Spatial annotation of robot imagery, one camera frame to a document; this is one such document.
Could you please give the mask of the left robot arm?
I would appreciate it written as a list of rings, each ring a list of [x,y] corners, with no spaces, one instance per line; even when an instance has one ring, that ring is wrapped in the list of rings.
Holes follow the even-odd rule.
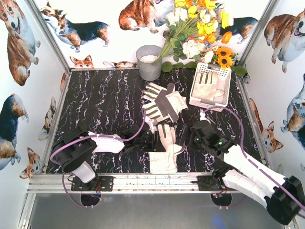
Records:
[[[130,153],[154,151],[157,127],[144,123],[143,127],[123,131],[121,135],[96,134],[78,126],[53,143],[50,161],[60,165],[64,173],[75,175],[84,184],[98,182],[98,175],[86,161],[93,153]]]

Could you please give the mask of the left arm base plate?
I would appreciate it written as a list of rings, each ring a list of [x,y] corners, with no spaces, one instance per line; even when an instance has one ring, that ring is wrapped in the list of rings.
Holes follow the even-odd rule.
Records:
[[[71,191],[106,191],[111,192],[113,189],[113,176],[95,177],[89,183],[84,183],[79,177],[72,180]]]

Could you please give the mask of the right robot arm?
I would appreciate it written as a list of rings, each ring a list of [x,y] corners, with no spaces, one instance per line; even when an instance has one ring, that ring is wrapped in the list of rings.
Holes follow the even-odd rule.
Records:
[[[209,178],[199,177],[198,185],[216,189],[234,189],[262,205],[282,225],[289,223],[305,209],[301,181],[274,172],[242,151],[242,146],[215,130],[206,120],[183,126],[178,142],[190,150],[206,151],[221,160]]]

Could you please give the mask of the white glove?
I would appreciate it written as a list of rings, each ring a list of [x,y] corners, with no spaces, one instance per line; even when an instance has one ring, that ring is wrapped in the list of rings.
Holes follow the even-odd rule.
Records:
[[[157,125],[163,151],[149,152],[150,173],[172,174],[177,173],[177,156],[182,153],[185,146],[176,144],[175,128],[168,124]]]

